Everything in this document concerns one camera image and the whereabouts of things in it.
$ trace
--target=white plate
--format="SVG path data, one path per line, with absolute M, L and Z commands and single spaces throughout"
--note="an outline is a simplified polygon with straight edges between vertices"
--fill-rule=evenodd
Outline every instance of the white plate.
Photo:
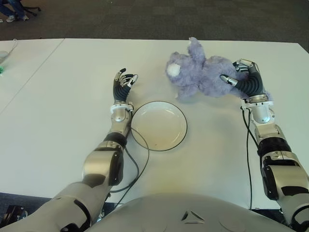
M 174 148 L 187 133 L 187 121 L 181 110 L 165 101 L 153 101 L 141 106 L 134 114 L 131 126 L 144 137 L 153 151 Z M 132 134 L 136 142 L 147 148 L 139 134 L 133 130 Z

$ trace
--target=jeans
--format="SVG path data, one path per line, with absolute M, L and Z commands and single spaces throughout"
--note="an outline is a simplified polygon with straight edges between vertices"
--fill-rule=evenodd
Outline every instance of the jeans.
M 13 7 L 13 9 L 15 10 L 15 12 L 18 14 L 20 18 L 23 18 L 25 16 L 24 9 L 21 6 L 19 0 L 7 0 L 7 1 Z M 15 15 L 14 11 L 11 11 L 9 8 L 7 8 L 6 6 L 2 4 L 2 0 L 0 0 L 0 12 L 6 16 Z

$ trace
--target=stuffed animal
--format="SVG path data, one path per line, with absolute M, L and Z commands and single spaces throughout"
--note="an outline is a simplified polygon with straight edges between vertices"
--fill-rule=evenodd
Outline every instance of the stuffed animal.
M 174 52 L 166 65 L 168 78 L 179 89 L 177 99 L 190 97 L 198 90 L 212 97 L 226 94 L 240 98 L 248 97 L 220 78 L 221 74 L 226 74 L 237 80 L 244 80 L 247 74 L 237 72 L 232 62 L 224 57 L 213 56 L 206 59 L 199 41 L 194 37 L 189 40 L 189 55 Z

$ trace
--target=plate rim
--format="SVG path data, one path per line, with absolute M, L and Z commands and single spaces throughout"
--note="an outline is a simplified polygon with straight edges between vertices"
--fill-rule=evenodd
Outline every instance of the plate rim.
M 183 117 L 184 117 L 184 120 L 185 120 L 185 133 L 184 133 L 184 136 L 183 136 L 183 138 L 181 139 L 181 141 L 180 141 L 179 143 L 177 143 L 175 146 L 173 146 L 173 147 L 171 147 L 171 148 L 169 148 L 169 149 L 165 149 L 165 150 L 153 150 L 153 149 L 151 149 L 151 148 L 144 147 L 142 144 L 140 144 L 140 143 L 135 139 L 135 137 L 134 137 L 134 135 L 133 135 L 133 131 L 132 131 L 131 128 L 132 128 L 132 121 L 133 121 L 134 115 L 135 115 L 143 106 L 145 106 L 145 105 L 147 105 L 147 104 L 150 104 L 150 103 L 153 103 L 153 102 L 164 102 L 164 103 L 171 104 L 171 105 L 175 106 L 175 107 L 181 112 L 181 114 L 182 114 Z M 184 138 L 186 137 L 187 132 L 188 132 L 188 121 L 187 121 L 187 118 L 185 117 L 183 111 L 182 111 L 178 106 L 176 106 L 176 105 L 174 105 L 174 104 L 172 104 L 172 103 L 170 103 L 170 102 L 168 102 L 168 101 L 150 101 L 150 102 L 147 102 L 147 103 L 141 105 L 141 106 L 135 111 L 135 113 L 134 113 L 133 116 L 132 116 L 131 125 L 130 125 L 130 131 L 131 131 L 131 133 L 132 133 L 132 137 L 134 138 L 135 142 L 136 142 L 138 145 L 140 145 L 141 147 L 143 147 L 143 148 L 145 148 L 145 149 L 147 149 L 147 150 L 149 149 L 150 151 L 169 151 L 169 150 L 171 150 L 171 149 L 177 147 L 179 144 L 181 144 L 181 143 L 183 142 L 183 140 L 184 140 Z

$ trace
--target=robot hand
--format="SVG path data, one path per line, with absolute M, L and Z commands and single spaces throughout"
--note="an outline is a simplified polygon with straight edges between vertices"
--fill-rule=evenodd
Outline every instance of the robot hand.
M 126 69 L 120 70 L 114 79 L 113 96 L 115 103 L 126 102 L 126 98 L 131 90 L 132 85 L 137 81 L 136 74 L 122 75 Z
M 265 100 L 266 95 L 257 64 L 250 60 L 239 59 L 234 62 L 233 65 L 237 72 L 248 72 L 248 79 L 239 81 L 224 74 L 221 75 L 220 78 L 226 83 L 244 92 L 249 97 L 263 95 L 263 100 Z

